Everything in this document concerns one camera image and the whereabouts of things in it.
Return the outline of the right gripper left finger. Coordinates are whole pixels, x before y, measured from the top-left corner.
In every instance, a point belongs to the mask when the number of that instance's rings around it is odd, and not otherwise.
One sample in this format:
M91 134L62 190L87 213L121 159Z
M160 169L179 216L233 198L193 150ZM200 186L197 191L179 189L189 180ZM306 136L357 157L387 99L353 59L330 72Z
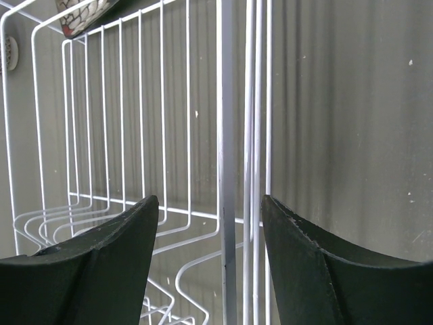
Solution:
M138 324L158 227L148 196L34 255L1 260L2 324Z

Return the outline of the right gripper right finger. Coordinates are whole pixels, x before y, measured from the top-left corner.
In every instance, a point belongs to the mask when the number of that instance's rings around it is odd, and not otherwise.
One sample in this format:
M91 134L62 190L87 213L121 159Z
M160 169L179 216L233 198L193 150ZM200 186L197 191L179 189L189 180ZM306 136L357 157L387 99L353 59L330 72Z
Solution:
M261 202L282 324L431 324L432 263L384 255Z

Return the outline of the brown patterned small bowl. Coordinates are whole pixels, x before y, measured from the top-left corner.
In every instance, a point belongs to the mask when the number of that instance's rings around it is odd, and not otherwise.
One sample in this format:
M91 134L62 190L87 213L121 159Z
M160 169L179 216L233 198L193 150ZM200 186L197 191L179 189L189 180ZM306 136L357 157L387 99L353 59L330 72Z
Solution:
M18 43L14 37L5 36L5 63L6 69L12 71L18 65L19 60L19 49Z

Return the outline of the black floral rectangular tray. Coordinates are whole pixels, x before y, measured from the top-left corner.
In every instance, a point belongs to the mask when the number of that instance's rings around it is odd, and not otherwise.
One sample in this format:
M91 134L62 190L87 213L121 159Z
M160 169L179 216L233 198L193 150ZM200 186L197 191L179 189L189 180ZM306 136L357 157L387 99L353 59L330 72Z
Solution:
M68 39L78 36L100 19L118 1L92 1L59 19L64 36Z

